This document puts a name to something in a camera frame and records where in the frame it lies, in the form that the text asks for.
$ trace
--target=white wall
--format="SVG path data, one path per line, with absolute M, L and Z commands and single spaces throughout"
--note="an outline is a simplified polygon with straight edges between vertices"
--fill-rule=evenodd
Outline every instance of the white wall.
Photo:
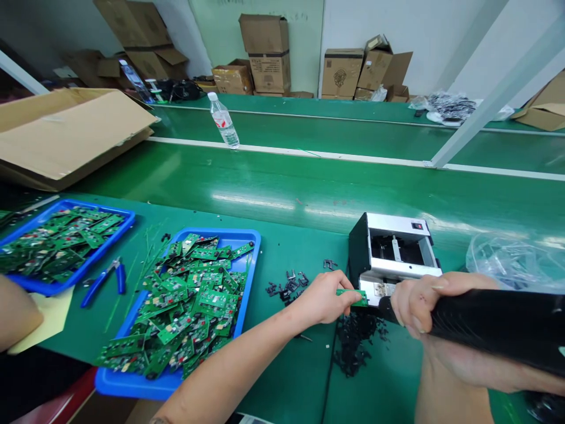
M 562 0 L 509 0 L 498 19 L 459 73 L 450 91 L 485 98 L 565 9 Z M 565 68 L 565 51 L 510 102 L 521 107 Z
M 414 52 L 404 80 L 410 94 L 428 94 L 486 1 L 325 0 L 320 72 L 326 49 L 362 48 L 384 33 L 394 52 Z
M 176 48 L 190 60 L 188 75 L 209 74 L 210 61 L 188 0 L 155 3 Z M 97 49 L 111 56 L 123 50 L 92 0 L 2 0 L 0 38 L 45 77 L 64 65 L 60 56 L 65 52 Z

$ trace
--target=bottle label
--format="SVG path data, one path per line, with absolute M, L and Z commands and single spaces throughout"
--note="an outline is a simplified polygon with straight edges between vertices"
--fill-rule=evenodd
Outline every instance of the bottle label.
M 227 111 L 214 112 L 212 118 L 214 118 L 218 128 L 227 128 L 232 124 L 230 114 Z

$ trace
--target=blue plastic tray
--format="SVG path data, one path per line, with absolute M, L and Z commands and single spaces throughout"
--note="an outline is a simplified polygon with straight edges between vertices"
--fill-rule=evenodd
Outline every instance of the blue plastic tray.
M 18 238 L 23 236 L 24 234 L 27 234 L 35 230 L 37 227 L 41 226 L 41 224 L 44 224 L 51 215 L 55 214 L 56 212 L 59 212 L 59 210 L 69 209 L 75 206 L 87 207 L 92 209 L 98 208 L 102 212 L 110 212 L 110 213 L 122 215 L 123 217 L 125 217 L 125 220 L 120 225 L 119 230 L 116 231 L 114 234 L 112 234 L 112 236 L 108 240 L 106 240 L 106 242 L 102 246 L 96 249 L 96 251 L 92 253 L 90 257 L 86 260 L 86 262 L 64 283 L 55 282 L 49 284 L 49 283 L 44 283 L 40 280 L 34 280 L 33 278 L 18 275 L 18 274 L 8 274 L 10 280 L 12 280 L 14 283 L 19 284 L 20 286 L 22 286 L 26 290 L 29 290 L 30 292 L 41 293 L 44 296 L 54 296 L 68 289 L 69 287 L 74 286 L 79 281 L 81 281 L 82 278 L 87 273 L 90 266 L 94 264 L 97 260 L 99 260 L 102 256 L 104 256 L 104 254 L 109 249 L 109 247 L 113 245 L 121 236 L 123 236 L 124 233 L 128 230 L 128 228 L 130 228 L 133 225 L 135 221 L 135 213 L 132 211 L 111 208 L 103 205 L 97 205 L 94 203 L 81 202 L 78 200 L 64 199 L 55 203 L 53 206 L 51 206 L 41 215 L 35 217 L 30 222 L 26 223 L 22 227 L 15 230 L 8 237 L 5 237 L 3 240 L 0 241 L 0 247 L 3 246 L 4 244 L 11 243 L 12 241 L 17 240 Z
M 253 283 L 253 274 L 255 273 L 255 265 L 257 264 L 257 256 L 261 245 L 261 236 L 255 230 L 236 230 L 226 228 L 185 228 L 180 231 L 172 240 L 171 244 L 176 241 L 182 241 L 190 233 L 200 234 L 203 237 L 219 236 L 220 242 L 218 247 L 231 245 L 233 249 L 243 246 L 253 241 L 254 249 L 251 251 L 251 260 L 247 274 L 247 284 L 241 299 L 240 310 L 237 316 L 237 322 L 234 330 L 234 339 L 241 334 L 243 322 L 245 320 L 245 311 L 249 302 L 251 293 L 251 284 Z M 243 255 L 239 259 L 231 263 L 230 271 L 243 272 L 247 268 L 247 255 Z M 120 327 L 116 338 L 129 335 L 131 327 L 133 327 L 135 319 L 138 316 L 138 310 L 147 297 L 148 291 L 143 291 L 139 298 L 135 301 L 132 309 L 129 311 L 124 324 Z M 167 400 L 172 393 L 182 383 L 182 368 L 174 373 L 170 373 L 168 366 L 163 374 L 157 380 L 148 380 L 137 374 L 127 374 L 115 372 L 108 368 L 99 368 L 96 373 L 96 389 L 103 395 L 124 396 L 128 398 Z

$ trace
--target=blue pliers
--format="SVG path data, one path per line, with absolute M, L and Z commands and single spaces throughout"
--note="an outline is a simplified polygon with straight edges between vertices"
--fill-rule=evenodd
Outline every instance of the blue pliers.
M 120 262 L 120 259 L 120 256 L 114 259 L 110 266 L 102 271 L 96 281 L 92 284 L 92 286 L 90 286 L 87 295 L 84 297 L 84 299 L 82 299 L 81 308 L 87 307 L 92 302 L 94 295 L 102 286 L 103 282 L 106 280 L 106 277 L 112 269 L 116 270 L 116 276 L 118 278 L 118 294 L 125 293 L 125 268 L 124 265 Z

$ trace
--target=hand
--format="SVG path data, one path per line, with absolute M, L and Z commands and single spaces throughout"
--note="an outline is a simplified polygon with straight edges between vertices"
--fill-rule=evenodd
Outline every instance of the hand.
M 397 284 L 391 304 L 398 322 L 412 337 L 422 341 L 432 364 L 444 366 L 464 383 L 506 393 L 536 390 L 563 395 L 565 379 L 426 334 L 432 328 L 431 311 L 438 299 L 458 296 L 470 289 L 498 289 L 498 285 L 481 274 L 451 272 L 441 277 L 424 276 Z
M 341 314 L 349 315 L 350 306 L 361 300 L 361 294 L 356 291 L 347 291 L 338 296 L 335 293 L 337 289 L 353 290 L 353 285 L 343 271 L 318 274 L 304 293 L 287 309 L 298 313 L 308 326 L 332 323 Z

